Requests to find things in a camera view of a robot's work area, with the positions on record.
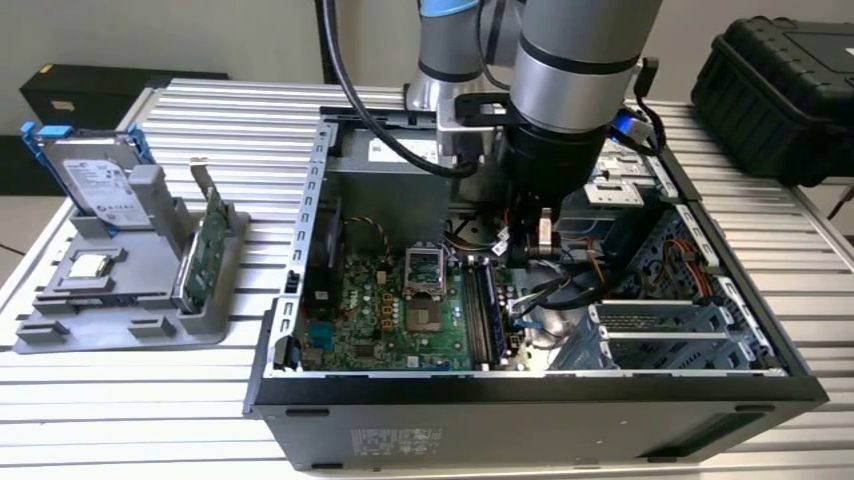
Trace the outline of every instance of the case label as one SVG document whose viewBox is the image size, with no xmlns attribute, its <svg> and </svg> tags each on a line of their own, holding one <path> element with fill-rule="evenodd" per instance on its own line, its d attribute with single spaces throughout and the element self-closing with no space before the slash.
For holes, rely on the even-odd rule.
<svg viewBox="0 0 854 480">
<path fill-rule="evenodd" d="M 74 104 L 63 100 L 50 100 L 50 105 L 55 110 L 74 111 Z"/>
<path fill-rule="evenodd" d="M 349 435 L 360 457 L 434 455 L 441 443 L 440 428 L 358 428 Z"/>
<path fill-rule="evenodd" d="M 436 151 L 436 142 L 433 140 L 397 140 L 414 155 L 421 157 L 429 163 L 438 164 L 438 152 Z M 368 144 L 368 162 L 398 162 L 405 160 L 388 148 L 378 138 L 370 140 Z"/>
</svg>

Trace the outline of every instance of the sticker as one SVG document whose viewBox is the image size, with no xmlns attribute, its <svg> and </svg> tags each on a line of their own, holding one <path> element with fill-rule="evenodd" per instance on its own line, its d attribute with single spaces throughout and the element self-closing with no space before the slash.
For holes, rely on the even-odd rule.
<svg viewBox="0 0 854 480">
<path fill-rule="evenodd" d="M 55 110 L 74 111 L 74 104 L 63 100 L 50 100 L 50 105 L 53 105 Z"/>
<path fill-rule="evenodd" d="M 150 227 L 121 167 L 109 160 L 65 160 L 62 166 L 97 218 L 115 227 Z"/>
<path fill-rule="evenodd" d="M 406 140 L 398 142 L 414 155 L 429 163 L 438 164 L 438 152 L 436 151 L 434 140 Z M 368 162 L 396 162 L 405 163 L 405 160 L 388 148 L 378 138 L 370 140 L 368 144 Z"/>
<path fill-rule="evenodd" d="M 434 455 L 441 443 L 440 428 L 358 428 L 349 436 L 358 457 Z"/>
</svg>

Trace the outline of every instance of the metal frame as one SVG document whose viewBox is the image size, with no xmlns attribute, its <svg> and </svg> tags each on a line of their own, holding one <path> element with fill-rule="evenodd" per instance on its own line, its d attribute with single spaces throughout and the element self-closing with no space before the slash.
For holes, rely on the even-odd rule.
<svg viewBox="0 0 854 480">
<path fill-rule="evenodd" d="M 398 108 L 398 89 L 360 91 L 368 106 Z M 9 437 L 9 451 L 0 447 L 0 452 L 9 454 L 0 464 L 11 462 L 18 467 L 9 473 L 31 473 L 27 467 L 34 466 L 45 475 L 77 469 L 95 475 L 143 472 L 149 476 L 167 476 L 175 471 L 193 476 L 292 473 L 293 465 L 264 426 L 252 420 L 237 420 L 240 408 L 228 400 L 245 382 L 242 372 L 249 369 L 242 359 L 250 358 L 256 345 L 262 308 L 269 304 L 270 292 L 284 284 L 282 255 L 290 248 L 289 225 L 298 201 L 289 192 L 301 190 L 302 177 L 296 172 L 304 171 L 317 108 L 341 106 L 345 99 L 333 87 L 198 80 L 175 80 L 155 93 L 159 101 L 151 100 L 142 109 L 147 113 L 134 120 L 147 134 L 154 157 L 170 169 L 169 190 L 175 195 L 187 190 L 191 180 L 174 173 L 186 168 L 187 156 L 209 155 L 210 173 L 222 185 L 225 198 L 236 202 L 238 210 L 262 219 L 249 226 L 252 244 L 244 253 L 241 290 L 232 307 L 238 321 L 232 321 L 222 345 L 198 351 L 25 357 L 0 352 L 5 375 L 0 397 L 26 403 L 0 404 L 0 417 L 5 418 L 0 424 L 13 423 L 2 425 L 3 431 L 11 428 L 19 432 Z M 854 376 L 848 362 L 854 358 L 854 312 L 843 305 L 849 306 L 854 301 L 851 253 L 840 240 L 832 240 L 837 237 L 832 227 L 820 221 L 820 214 L 811 213 L 815 210 L 797 191 L 772 181 L 745 178 L 729 168 L 724 154 L 691 118 L 688 106 L 669 102 L 651 105 L 668 127 L 668 144 L 701 193 L 712 223 L 725 233 L 787 336 L 829 393 L 831 403 L 700 464 L 601 465 L 594 475 L 632 479 L 701 475 L 715 480 L 748 475 L 783 480 L 803 475 L 848 478 L 854 472 Z M 254 113 L 260 114 L 252 121 L 256 128 L 240 138 L 233 137 L 237 129 L 246 129 L 246 115 Z M 203 147 L 208 140 L 214 141 L 218 150 Z M 65 203 L 0 288 L 0 326 L 6 325 L 0 331 L 0 341 L 6 340 L 0 342 L 0 350 L 10 346 L 9 322 L 26 303 L 26 291 L 45 277 L 49 260 L 65 241 L 67 229 L 62 221 L 67 211 Z M 109 381 L 115 372 L 127 369 L 138 375 L 134 380 L 121 377 L 117 383 Z M 99 403 L 117 398 L 131 403 Z M 106 431 L 111 432 L 107 438 L 97 433 Z M 139 442 L 139 438 L 149 443 L 131 449 L 121 445 Z M 82 447 L 82 439 L 93 443 Z M 593 475 L 569 457 L 550 465 L 388 470 L 372 475 L 381 479 Z"/>
</svg>

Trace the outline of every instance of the ram slot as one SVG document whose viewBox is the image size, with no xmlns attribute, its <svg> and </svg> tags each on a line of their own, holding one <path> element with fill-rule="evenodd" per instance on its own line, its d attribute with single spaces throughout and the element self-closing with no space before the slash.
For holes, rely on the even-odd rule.
<svg viewBox="0 0 854 480">
<path fill-rule="evenodd" d="M 462 289 L 470 361 L 474 365 L 492 365 L 494 358 L 489 342 L 489 321 L 482 308 L 481 286 L 474 265 L 462 267 Z"/>
<path fill-rule="evenodd" d="M 482 295 L 482 308 L 486 312 L 486 319 L 489 323 L 489 335 L 492 337 L 492 355 L 494 360 L 500 362 L 500 359 L 506 356 L 506 340 L 504 336 L 504 325 L 501 322 L 501 310 L 497 304 L 497 292 L 494 290 L 494 274 L 492 265 L 484 265 L 480 267 L 480 283 L 484 289 Z"/>
</svg>

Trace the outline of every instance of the robotic arm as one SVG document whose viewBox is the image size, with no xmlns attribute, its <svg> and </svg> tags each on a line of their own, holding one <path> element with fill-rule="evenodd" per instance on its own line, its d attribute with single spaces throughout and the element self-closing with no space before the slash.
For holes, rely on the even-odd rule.
<svg viewBox="0 0 854 480">
<path fill-rule="evenodd" d="M 477 0 L 421 2 L 418 73 L 406 105 L 434 110 L 441 98 L 482 91 L 472 35 L 480 23 L 485 60 L 505 65 L 505 51 L 514 49 L 500 163 L 514 186 L 557 208 L 589 176 L 661 0 L 484 2 L 481 22 Z"/>
<path fill-rule="evenodd" d="M 494 157 L 509 183 L 510 264 L 536 256 L 541 246 L 548 249 L 552 239 L 541 238 L 548 230 L 542 221 L 549 225 L 556 220 L 562 199 L 589 178 L 660 4 L 661 0 L 421 0 L 418 72 L 406 90 L 406 106 L 436 110 L 453 99 L 460 125 L 502 129 Z M 422 159 L 385 138 L 390 135 L 381 127 L 370 125 L 340 65 L 333 0 L 324 0 L 324 7 L 338 79 L 365 125 L 416 167 L 468 181 L 462 179 L 477 166 L 470 152 L 458 155 L 454 169 L 422 165 Z M 485 63 L 506 65 L 512 50 L 509 93 L 473 93 L 484 90 Z M 496 104 L 500 113 L 484 113 Z"/>
</svg>

